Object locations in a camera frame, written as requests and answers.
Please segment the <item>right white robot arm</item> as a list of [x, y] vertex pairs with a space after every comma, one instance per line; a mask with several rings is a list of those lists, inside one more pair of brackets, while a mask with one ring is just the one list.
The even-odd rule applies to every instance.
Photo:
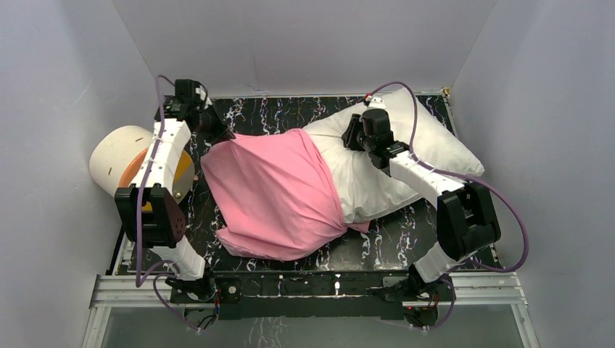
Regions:
[[442, 284], [452, 284], [450, 273], [461, 263], [500, 239], [490, 191], [417, 160], [407, 144], [395, 140], [385, 109], [352, 115], [342, 140], [348, 149], [367, 153], [375, 168], [417, 191], [437, 213], [434, 245], [408, 268], [407, 278], [374, 294], [388, 302], [426, 300]]

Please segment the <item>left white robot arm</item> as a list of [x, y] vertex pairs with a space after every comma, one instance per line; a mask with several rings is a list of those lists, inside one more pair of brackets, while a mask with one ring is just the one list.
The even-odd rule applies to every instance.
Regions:
[[184, 148], [193, 133], [203, 133], [212, 145], [235, 137], [215, 111], [207, 88], [192, 79], [177, 79], [175, 92], [158, 90], [159, 107], [152, 140], [132, 181], [117, 188], [114, 200], [126, 236], [136, 250], [136, 285], [155, 270], [143, 269], [149, 249], [168, 265], [166, 284], [194, 301], [215, 297], [217, 283], [210, 267], [186, 238], [186, 217], [173, 193], [174, 178]]

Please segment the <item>white pillow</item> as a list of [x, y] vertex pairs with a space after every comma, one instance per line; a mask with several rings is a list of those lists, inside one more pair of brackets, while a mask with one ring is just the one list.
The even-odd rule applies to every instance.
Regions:
[[368, 152], [347, 149], [342, 134], [363, 104], [343, 109], [303, 129], [329, 166], [346, 223], [364, 223], [399, 210], [422, 197], [433, 206], [453, 179], [437, 170], [470, 176], [484, 174], [479, 159], [443, 124], [401, 88], [382, 96], [396, 141], [412, 144], [385, 170], [376, 168]]

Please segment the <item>pink pillowcase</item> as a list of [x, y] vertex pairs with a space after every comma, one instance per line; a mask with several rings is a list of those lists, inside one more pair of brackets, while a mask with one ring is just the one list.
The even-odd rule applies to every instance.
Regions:
[[331, 171], [300, 128], [268, 136], [238, 134], [200, 159], [225, 221], [216, 238], [229, 254], [292, 261], [315, 252], [351, 228]]

